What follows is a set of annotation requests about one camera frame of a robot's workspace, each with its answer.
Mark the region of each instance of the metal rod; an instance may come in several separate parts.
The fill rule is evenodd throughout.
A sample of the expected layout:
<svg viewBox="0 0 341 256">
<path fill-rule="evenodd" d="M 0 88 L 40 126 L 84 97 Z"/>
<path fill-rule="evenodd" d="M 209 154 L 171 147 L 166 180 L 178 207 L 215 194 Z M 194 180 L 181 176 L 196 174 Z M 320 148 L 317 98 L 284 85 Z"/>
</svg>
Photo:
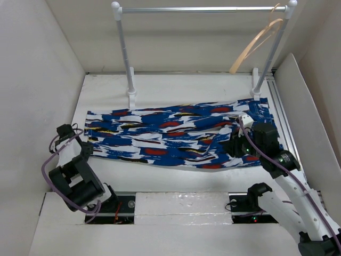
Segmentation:
<svg viewBox="0 0 341 256">
<path fill-rule="evenodd" d="M 219 13 L 219 12 L 270 12 L 270 7 L 155 7 L 155 8 L 125 8 L 122 13 Z M 285 6 L 278 6 L 274 12 L 285 12 Z"/>
<path fill-rule="evenodd" d="M 277 35 L 276 35 L 276 38 L 275 38 L 275 41 L 273 42 L 272 44 L 272 47 L 271 47 L 271 50 L 270 50 L 270 53 L 269 53 L 269 56 L 267 57 L 267 60 L 265 62 L 265 65 L 264 65 L 264 68 L 263 68 L 263 71 L 262 71 L 262 74 L 261 76 L 259 77 L 259 80 L 257 82 L 257 85 L 255 88 L 253 88 L 253 93 L 254 94 L 259 94 L 260 91 L 261 91 L 261 86 L 262 86 L 262 83 L 264 81 L 264 78 L 266 76 L 266 73 L 268 71 L 268 69 L 270 68 L 270 65 L 271 65 L 271 62 L 273 60 L 273 57 L 276 53 L 276 50 L 278 48 L 278 45 L 282 39 L 282 36 L 283 36 L 283 33 L 284 33 L 284 30 L 288 24 L 288 21 L 287 19 L 284 19 L 283 21 L 283 24 L 280 28 L 280 30 L 278 31 Z"/>
<path fill-rule="evenodd" d="M 124 41 L 122 21 L 121 20 L 116 20 L 116 25 L 117 25 L 118 34 L 119 34 L 119 41 L 121 43 L 121 50 L 122 50 L 124 66 L 125 66 L 126 74 L 127 74 L 128 92 L 134 93 L 135 92 L 135 88 L 134 88 L 134 85 L 133 85 L 132 72 L 130 70 L 126 43 Z"/>
</svg>

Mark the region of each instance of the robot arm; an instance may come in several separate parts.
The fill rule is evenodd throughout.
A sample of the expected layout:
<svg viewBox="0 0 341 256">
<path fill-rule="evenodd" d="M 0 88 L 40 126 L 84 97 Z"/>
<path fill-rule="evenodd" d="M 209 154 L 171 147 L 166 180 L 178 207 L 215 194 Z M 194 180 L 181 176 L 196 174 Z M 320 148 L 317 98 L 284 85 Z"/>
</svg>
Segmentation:
<svg viewBox="0 0 341 256">
<path fill-rule="evenodd" d="M 248 190 L 250 202 L 266 210 L 291 234 L 302 255 L 340 255 L 340 226 L 322 207 L 317 192 L 307 184 L 295 157 L 280 149 L 275 127 L 258 123 L 250 129 L 251 139 L 244 124 L 250 128 L 252 118 L 243 114 L 239 123 L 242 132 L 239 130 L 231 136 L 225 150 L 234 157 L 245 154 L 259 157 L 262 167 L 288 195 L 299 216 L 288 211 L 264 183 L 255 184 Z"/>
<path fill-rule="evenodd" d="M 93 152 L 93 146 L 81 141 L 80 133 L 75 133 L 77 130 L 80 129 L 73 129 L 69 124 L 57 128 L 58 139 L 54 147 L 56 151 L 51 149 L 51 142 L 52 156 L 43 164 L 42 174 L 70 210 L 95 214 L 99 213 L 101 208 L 112 207 L 114 210 L 118 205 L 117 196 L 110 186 L 100 182 L 88 165 L 87 160 Z M 57 154 L 59 161 L 57 167 L 49 171 L 49 179 L 45 174 L 45 166 Z M 83 209 L 89 205 L 95 205 L 93 211 Z"/>
</svg>

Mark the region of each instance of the white wall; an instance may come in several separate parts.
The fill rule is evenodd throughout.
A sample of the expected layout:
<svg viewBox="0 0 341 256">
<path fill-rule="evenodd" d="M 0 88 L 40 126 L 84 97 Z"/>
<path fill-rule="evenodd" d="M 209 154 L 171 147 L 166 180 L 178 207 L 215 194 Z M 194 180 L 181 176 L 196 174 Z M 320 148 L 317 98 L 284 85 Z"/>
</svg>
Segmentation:
<svg viewBox="0 0 341 256">
<path fill-rule="evenodd" d="M 341 165 L 341 2 L 330 1 L 328 10 L 299 68 Z"/>
<path fill-rule="evenodd" d="M 113 0 L 47 0 L 86 71 L 123 71 L 119 39 L 110 3 Z M 287 0 L 118 0 L 123 7 L 275 6 Z M 298 0 L 279 51 L 307 2 Z M 311 20 L 314 12 L 305 12 Z M 276 13 L 274 18 L 283 17 Z M 248 43 L 267 25 L 268 13 L 124 14 L 123 27 L 131 65 L 138 71 L 228 71 Z M 311 28 L 300 26 L 286 48 L 296 49 Z M 243 63 L 240 71 L 263 68 L 273 40 Z"/>
<path fill-rule="evenodd" d="M 288 39 L 281 50 L 274 66 L 279 65 L 291 52 L 299 62 L 307 51 L 311 38 L 316 34 L 316 28 L 329 14 L 330 6 L 338 0 L 309 0 L 302 8 Z"/>
<path fill-rule="evenodd" d="M 47 191 L 48 143 L 85 74 L 44 0 L 0 0 L 0 24 L 0 255 L 21 256 Z"/>
</svg>

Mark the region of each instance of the rack leg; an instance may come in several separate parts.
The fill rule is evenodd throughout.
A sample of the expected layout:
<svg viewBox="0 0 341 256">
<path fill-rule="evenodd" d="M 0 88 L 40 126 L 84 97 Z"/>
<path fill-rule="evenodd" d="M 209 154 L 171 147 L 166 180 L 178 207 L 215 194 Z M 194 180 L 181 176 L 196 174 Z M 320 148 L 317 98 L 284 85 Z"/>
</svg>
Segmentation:
<svg viewBox="0 0 341 256">
<path fill-rule="evenodd" d="M 286 6 L 286 15 L 285 15 L 285 18 L 283 20 L 282 27 L 280 28 L 280 30 L 278 31 L 278 33 L 276 35 L 275 41 L 273 42 L 273 45 L 271 47 L 269 56 L 268 56 L 268 58 L 266 60 L 266 63 L 265 63 L 264 68 L 262 70 L 262 74 L 261 74 L 261 76 L 260 76 L 260 78 L 259 78 L 259 80 L 257 82 L 257 85 L 251 89 L 250 94 L 253 97 L 259 98 L 260 95 L 261 95 L 261 86 L 263 84 L 264 78 L 266 76 L 267 71 L 270 68 L 271 62 L 272 62 L 273 57 L 274 57 L 274 55 L 276 53 L 278 45 L 279 45 L 279 43 L 280 43 L 280 41 L 282 39 L 283 33 L 285 31 L 285 28 L 286 28 L 286 26 L 288 24 L 289 19 L 291 18 L 292 14 L 294 12 L 294 9 L 295 9 L 296 6 L 297 6 L 297 0 L 290 0 L 288 5 Z"/>
<path fill-rule="evenodd" d="M 121 44 L 121 51 L 123 56 L 124 67 L 126 70 L 127 81 L 128 81 L 128 95 L 129 95 L 129 108 L 135 108 L 135 96 L 136 96 L 136 89 L 133 83 L 133 76 L 134 76 L 134 68 L 129 65 L 128 53 L 126 43 L 124 41 L 124 34 L 123 34 L 123 27 L 122 27 L 122 7 L 120 7 L 119 3 L 113 2 L 111 4 L 113 10 L 113 16 L 116 20 L 119 41 Z"/>
</svg>

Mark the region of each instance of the blue patterned cloth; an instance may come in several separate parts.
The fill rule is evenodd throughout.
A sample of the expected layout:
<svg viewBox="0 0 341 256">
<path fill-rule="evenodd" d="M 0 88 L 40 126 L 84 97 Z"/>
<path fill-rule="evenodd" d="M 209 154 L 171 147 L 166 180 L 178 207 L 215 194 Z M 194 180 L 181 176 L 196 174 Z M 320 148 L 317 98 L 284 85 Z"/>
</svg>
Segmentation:
<svg viewBox="0 0 341 256">
<path fill-rule="evenodd" d="M 272 123 L 267 98 L 166 108 L 88 111 L 85 135 L 93 156 L 162 166 L 221 169 L 260 165 L 258 158 L 228 155 L 221 142 L 239 129 L 239 114 Z"/>
</svg>

